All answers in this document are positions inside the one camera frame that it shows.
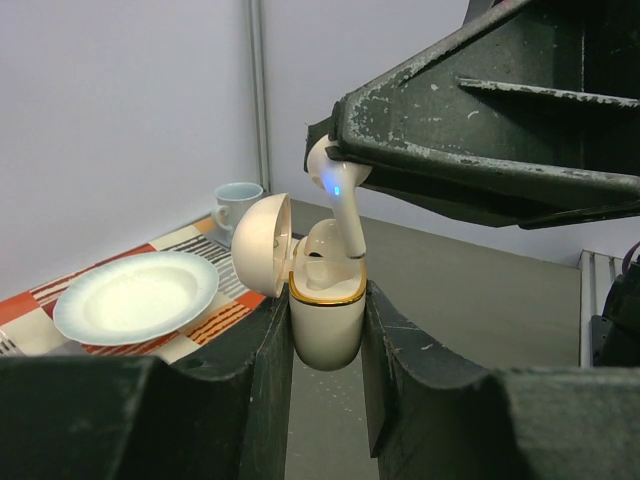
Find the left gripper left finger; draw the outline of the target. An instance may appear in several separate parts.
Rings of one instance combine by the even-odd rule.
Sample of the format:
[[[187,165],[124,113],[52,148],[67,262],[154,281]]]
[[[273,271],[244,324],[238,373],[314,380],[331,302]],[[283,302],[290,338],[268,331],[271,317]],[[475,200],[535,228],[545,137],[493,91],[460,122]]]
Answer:
[[[1,362],[5,479],[281,479],[293,343],[268,298],[175,363],[154,356]]]

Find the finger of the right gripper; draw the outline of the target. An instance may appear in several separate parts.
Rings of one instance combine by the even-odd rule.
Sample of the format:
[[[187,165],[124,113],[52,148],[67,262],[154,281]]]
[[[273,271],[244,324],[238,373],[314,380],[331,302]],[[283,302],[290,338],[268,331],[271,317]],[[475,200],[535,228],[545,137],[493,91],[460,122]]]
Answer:
[[[369,190],[478,225],[639,212],[639,5],[495,1],[344,95],[307,141]]]

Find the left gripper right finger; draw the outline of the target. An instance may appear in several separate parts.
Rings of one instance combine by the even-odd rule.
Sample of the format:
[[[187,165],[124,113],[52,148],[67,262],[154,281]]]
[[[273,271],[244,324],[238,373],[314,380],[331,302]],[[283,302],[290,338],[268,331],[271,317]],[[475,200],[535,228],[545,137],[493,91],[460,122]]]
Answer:
[[[635,368],[488,369],[366,291],[369,450],[383,479],[635,479]]]

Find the beige square ring object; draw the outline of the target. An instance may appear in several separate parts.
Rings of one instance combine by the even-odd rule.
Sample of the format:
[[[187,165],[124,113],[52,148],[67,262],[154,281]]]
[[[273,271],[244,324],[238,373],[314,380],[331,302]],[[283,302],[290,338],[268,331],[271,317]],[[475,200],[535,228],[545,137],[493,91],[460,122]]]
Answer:
[[[362,338],[366,268],[362,259],[302,259],[293,241],[287,194],[263,198],[240,220],[231,243],[236,275],[248,289],[278,298],[288,292],[298,357],[319,371],[356,357]]]

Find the white earbud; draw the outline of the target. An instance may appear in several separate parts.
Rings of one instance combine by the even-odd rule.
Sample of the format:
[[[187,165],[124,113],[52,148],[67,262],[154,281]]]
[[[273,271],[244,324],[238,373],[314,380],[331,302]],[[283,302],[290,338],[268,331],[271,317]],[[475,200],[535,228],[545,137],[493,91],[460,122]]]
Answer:
[[[307,155],[307,170],[312,181],[329,196],[346,255],[360,259],[366,254],[366,242],[355,190],[367,179],[372,168],[331,159],[329,153],[336,148],[337,142],[330,140],[328,135],[320,138]]]
[[[335,219],[324,219],[316,223],[303,238],[300,249],[302,259],[345,261],[347,259],[344,242]]]

